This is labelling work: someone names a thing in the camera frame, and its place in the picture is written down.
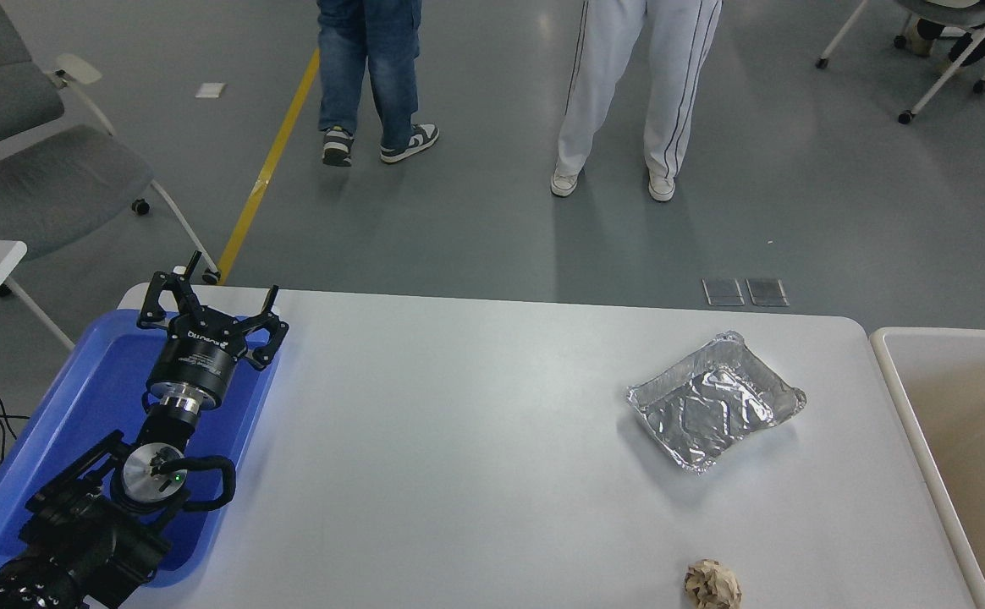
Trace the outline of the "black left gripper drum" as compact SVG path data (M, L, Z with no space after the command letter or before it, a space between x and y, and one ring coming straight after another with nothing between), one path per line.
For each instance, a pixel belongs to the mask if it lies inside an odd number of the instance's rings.
M167 340L148 375L146 388L153 397L190 387L199 394L200 409L216 409L224 400L238 359L246 351L238 332L240 317L205 310L205 317L175 315L163 325Z

